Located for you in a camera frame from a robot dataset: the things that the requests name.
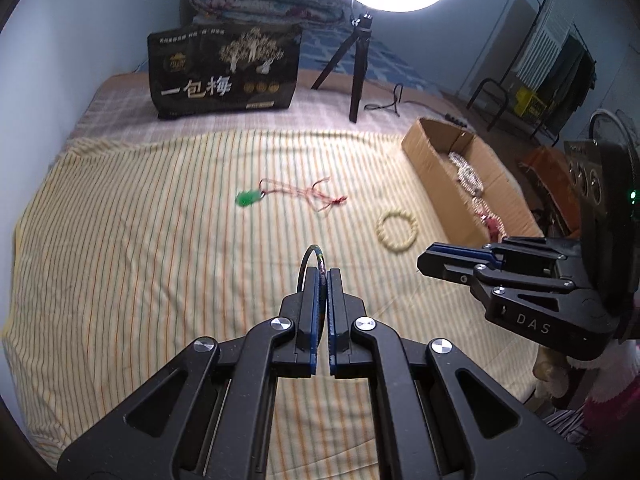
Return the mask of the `orange wooden furniture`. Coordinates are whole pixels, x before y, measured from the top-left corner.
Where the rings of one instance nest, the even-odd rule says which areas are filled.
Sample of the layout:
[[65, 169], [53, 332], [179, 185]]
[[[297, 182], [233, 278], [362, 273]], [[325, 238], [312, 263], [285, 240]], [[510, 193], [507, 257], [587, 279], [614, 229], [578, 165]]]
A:
[[565, 155], [556, 148], [540, 146], [518, 161], [518, 170], [538, 197], [539, 206], [532, 213], [541, 231], [547, 236], [577, 238], [579, 204]]

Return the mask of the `dark hanging clothes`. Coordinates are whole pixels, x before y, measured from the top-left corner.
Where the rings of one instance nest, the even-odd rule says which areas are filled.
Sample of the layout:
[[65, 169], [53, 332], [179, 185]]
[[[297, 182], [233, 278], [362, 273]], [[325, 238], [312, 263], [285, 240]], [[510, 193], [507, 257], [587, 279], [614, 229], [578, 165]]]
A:
[[558, 134], [597, 82], [596, 61], [582, 42], [568, 35], [552, 69], [538, 89], [548, 106], [546, 128]]

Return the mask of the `black snack bag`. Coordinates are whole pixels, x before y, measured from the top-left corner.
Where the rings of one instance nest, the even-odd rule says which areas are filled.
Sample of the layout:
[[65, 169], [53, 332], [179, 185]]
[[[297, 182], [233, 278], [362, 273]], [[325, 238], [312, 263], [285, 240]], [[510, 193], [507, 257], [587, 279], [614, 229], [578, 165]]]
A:
[[298, 75], [298, 25], [193, 24], [148, 36], [151, 100], [160, 119], [286, 110]]

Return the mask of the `yellow striped cloth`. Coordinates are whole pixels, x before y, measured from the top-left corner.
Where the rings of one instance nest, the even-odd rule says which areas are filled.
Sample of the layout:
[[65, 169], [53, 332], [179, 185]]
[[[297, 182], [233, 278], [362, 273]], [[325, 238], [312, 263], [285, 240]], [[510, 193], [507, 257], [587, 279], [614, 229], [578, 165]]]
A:
[[527, 398], [536, 346], [487, 323], [466, 288], [416, 270], [444, 237], [399, 136], [74, 141], [14, 230], [2, 339], [32, 445], [55, 465], [194, 338], [276, 315], [313, 244], [374, 318], [450, 339]]

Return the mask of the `pink checked bed sheet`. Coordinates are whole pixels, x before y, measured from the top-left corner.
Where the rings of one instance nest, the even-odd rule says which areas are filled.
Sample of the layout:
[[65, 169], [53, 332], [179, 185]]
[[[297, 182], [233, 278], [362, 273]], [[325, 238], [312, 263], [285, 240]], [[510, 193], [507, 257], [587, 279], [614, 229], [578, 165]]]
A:
[[419, 118], [444, 122], [447, 116], [469, 122], [461, 110], [442, 96], [413, 88], [397, 90], [385, 81], [366, 81], [358, 120], [348, 119], [352, 80], [332, 74], [312, 90], [314, 70], [300, 70], [291, 105], [286, 110], [258, 110], [160, 119], [152, 103], [149, 76], [144, 73], [114, 76], [102, 84], [68, 140], [107, 139], [148, 143], [232, 130], [356, 131], [403, 136]]

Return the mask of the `white striped hanging towel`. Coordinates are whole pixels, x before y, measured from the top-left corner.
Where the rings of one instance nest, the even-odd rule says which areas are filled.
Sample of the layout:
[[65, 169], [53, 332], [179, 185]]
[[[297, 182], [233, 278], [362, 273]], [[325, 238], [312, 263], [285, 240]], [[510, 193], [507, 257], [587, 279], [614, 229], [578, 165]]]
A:
[[566, 0], [546, 0], [522, 55], [514, 67], [521, 84], [537, 91], [560, 55], [573, 17], [568, 13]]

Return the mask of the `brown cardboard box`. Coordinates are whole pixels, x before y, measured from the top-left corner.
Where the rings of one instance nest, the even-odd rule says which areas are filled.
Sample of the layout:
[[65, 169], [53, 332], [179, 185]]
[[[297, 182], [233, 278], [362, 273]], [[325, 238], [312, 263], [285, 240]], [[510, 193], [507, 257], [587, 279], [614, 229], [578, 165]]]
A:
[[490, 243], [483, 214], [500, 217], [506, 236], [541, 237], [518, 181], [479, 136], [422, 117], [401, 141], [449, 243]]

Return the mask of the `yellow black box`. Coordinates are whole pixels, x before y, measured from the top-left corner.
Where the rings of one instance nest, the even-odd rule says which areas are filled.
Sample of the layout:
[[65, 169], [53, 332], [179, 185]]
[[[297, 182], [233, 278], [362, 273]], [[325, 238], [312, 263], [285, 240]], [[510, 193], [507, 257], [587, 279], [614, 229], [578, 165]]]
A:
[[547, 105], [538, 98], [536, 92], [524, 86], [518, 89], [515, 99], [514, 113], [523, 119], [540, 119], [547, 109]]

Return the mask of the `black clothes rack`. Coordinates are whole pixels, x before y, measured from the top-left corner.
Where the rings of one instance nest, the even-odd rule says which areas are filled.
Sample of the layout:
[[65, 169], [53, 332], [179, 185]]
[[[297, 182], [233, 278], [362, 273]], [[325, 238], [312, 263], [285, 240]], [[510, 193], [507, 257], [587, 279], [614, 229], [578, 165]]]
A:
[[518, 119], [555, 146], [561, 131], [596, 88], [597, 61], [566, 0], [539, 0], [533, 21], [498, 78], [485, 77], [465, 103], [487, 103], [494, 111], [488, 130], [504, 116]]

